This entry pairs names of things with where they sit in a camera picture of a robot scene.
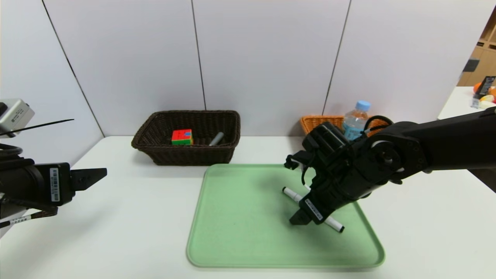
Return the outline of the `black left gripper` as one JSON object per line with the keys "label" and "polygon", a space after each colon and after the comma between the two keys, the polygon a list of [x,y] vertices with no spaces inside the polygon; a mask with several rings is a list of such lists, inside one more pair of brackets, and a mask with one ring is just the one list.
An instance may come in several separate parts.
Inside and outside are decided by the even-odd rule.
{"label": "black left gripper", "polygon": [[18,166],[1,170],[1,192],[19,200],[61,206],[72,200],[74,191],[85,191],[106,176],[106,168],[71,170],[67,162]]}

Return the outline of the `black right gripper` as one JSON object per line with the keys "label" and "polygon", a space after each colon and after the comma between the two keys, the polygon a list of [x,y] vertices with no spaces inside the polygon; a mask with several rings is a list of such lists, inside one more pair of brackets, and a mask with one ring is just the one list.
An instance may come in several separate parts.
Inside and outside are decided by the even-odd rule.
{"label": "black right gripper", "polygon": [[299,210],[289,219],[293,226],[310,222],[322,224],[335,210],[347,204],[347,198],[336,189],[312,189],[299,201]]}

